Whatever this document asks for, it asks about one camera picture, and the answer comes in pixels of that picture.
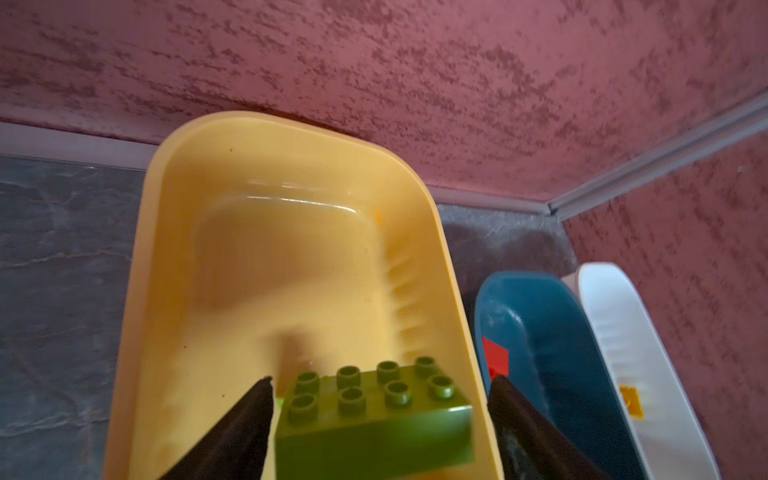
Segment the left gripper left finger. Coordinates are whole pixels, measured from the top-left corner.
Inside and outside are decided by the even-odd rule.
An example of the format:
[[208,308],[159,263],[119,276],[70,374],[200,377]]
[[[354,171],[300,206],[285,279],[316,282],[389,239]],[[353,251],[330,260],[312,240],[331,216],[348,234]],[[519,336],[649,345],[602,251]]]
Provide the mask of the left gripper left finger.
[[164,479],[259,479],[274,415],[272,378],[257,381]]

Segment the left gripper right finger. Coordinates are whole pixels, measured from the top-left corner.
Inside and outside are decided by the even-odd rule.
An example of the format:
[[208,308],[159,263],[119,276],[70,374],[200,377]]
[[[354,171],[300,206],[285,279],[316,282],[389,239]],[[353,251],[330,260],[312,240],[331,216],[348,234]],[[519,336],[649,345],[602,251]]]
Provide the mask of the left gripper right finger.
[[607,479],[505,377],[491,382],[488,411],[507,479]]

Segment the small red lego brick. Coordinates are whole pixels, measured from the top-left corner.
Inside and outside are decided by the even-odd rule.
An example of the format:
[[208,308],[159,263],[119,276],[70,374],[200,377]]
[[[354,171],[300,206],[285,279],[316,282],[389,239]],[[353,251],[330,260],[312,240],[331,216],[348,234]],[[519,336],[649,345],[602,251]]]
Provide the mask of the small red lego brick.
[[499,376],[507,377],[509,375],[508,350],[486,337],[482,338],[482,344],[484,348],[489,378],[493,380]]

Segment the yellow lego brick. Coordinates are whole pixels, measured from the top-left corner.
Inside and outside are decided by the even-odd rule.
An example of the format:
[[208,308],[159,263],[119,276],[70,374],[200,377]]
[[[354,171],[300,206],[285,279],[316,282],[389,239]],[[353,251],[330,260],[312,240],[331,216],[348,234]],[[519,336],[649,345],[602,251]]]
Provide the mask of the yellow lego brick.
[[643,419],[644,410],[638,390],[633,386],[620,385],[619,391],[629,416],[635,420]]

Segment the green long lego brick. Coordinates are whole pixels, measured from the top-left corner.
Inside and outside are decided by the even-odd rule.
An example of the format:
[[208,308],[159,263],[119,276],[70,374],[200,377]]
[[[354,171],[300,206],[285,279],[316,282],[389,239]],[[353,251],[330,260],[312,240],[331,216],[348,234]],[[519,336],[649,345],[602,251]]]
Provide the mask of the green long lego brick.
[[278,479],[399,479],[469,464],[473,406],[436,360],[300,373],[274,434]]

